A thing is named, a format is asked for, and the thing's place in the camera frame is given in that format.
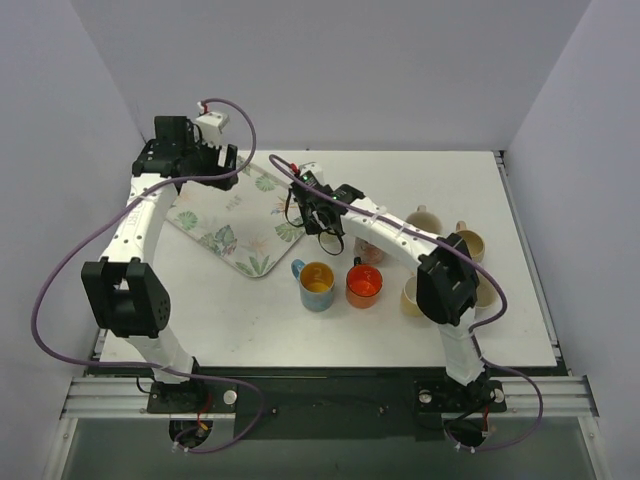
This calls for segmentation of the orange mug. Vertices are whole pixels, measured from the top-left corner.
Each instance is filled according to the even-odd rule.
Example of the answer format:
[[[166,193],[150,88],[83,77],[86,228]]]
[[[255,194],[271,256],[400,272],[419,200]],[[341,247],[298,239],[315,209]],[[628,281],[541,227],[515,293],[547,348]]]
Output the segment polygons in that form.
[[[345,294],[348,303],[358,309],[372,307],[382,290],[383,276],[374,266],[366,264],[360,257],[355,257],[353,266],[345,278]]]

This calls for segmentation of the blue butterfly mug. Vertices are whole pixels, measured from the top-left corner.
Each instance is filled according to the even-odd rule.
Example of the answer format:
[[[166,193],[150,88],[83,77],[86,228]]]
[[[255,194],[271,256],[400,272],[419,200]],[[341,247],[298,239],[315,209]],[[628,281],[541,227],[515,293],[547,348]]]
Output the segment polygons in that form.
[[[334,301],[335,276],[333,270],[322,262],[305,263],[293,260],[291,271],[298,282],[300,301],[312,312],[328,310]]]

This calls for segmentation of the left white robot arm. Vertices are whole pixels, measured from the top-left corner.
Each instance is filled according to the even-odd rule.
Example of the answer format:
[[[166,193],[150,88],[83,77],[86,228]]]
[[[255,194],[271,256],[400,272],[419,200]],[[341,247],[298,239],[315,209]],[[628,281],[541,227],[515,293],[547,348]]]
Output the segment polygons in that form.
[[[155,136],[132,164],[129,211],[100,259],[81,271],[98,326],[133,346],[151,364],[155,381],[172,385],[170,399],[186,412],[203,405],[206,388],[189,377],[196,361],[168,325],[170,296],[152,264],[166,214],[180,191],[174,179],[201,176],[223,191],[237,183],[238,150],[222,143],[228,121],[219,112],[195,120],[155,118]]]

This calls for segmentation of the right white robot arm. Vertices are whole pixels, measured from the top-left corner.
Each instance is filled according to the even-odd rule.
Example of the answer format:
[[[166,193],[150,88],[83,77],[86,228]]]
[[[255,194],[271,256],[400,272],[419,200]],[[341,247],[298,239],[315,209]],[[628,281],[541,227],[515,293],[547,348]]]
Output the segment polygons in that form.
[[[470,333],[479,278],[466,243],[457,234],[443,238],[408,224],[350,185],[323,185],[316,163],[295,168],[294,175],[291,190],[307,233],[357,237],[413,271],[415,301],[438,325],[451,378],[448,400],[459,409],[472,407],[483,395],[478,378],[484,364]]]

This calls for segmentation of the pink mug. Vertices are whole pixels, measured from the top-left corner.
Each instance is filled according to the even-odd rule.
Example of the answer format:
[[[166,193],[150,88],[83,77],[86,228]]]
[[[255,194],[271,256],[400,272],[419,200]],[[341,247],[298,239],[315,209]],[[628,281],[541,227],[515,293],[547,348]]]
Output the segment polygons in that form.
[[[383,261],[384,252],[375,245],[356,237],[354,240],[354,256],[363,264],[375,265]]]

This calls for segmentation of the cream shell pattern mug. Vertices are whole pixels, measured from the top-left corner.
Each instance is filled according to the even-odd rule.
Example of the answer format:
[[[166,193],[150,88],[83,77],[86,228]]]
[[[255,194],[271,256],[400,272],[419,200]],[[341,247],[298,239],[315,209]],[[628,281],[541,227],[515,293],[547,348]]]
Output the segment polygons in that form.
[[[497,291],[492,283],[484,276],[479,276],[479,285],[476,288],[476,303],[477,309],[487,309],[493,305],[498,298]]]

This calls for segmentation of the yellow squat mug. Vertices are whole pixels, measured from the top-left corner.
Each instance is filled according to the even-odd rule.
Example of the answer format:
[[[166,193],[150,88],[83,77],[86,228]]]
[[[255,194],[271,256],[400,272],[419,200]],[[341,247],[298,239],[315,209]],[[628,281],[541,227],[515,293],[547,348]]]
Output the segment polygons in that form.
[[[423,317],[423,312],[417,304],[417,278],[415,276],[411,276],[402,288],[400,309],[405,316]]]

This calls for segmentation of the beige round mug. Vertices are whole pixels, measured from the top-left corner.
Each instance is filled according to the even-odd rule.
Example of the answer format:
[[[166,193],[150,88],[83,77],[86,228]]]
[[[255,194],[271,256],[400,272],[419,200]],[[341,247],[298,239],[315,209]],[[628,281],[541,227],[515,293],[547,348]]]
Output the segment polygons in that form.
[[[470,230],[463,220],[456,223],[455,233],[466,242],[471,259],[476,263],[481,263],[486,253],[486,244],[483,237]]]

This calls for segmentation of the cream floral tall mug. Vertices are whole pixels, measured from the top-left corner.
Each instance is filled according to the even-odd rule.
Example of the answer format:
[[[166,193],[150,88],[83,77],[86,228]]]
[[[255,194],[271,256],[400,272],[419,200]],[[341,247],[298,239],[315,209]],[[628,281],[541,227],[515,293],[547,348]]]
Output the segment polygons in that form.
[[[425,205],[418,205],[416,210],[406,217],[410,225],[435,235],[441,235],[443,225],[438,216],[430,212]]]

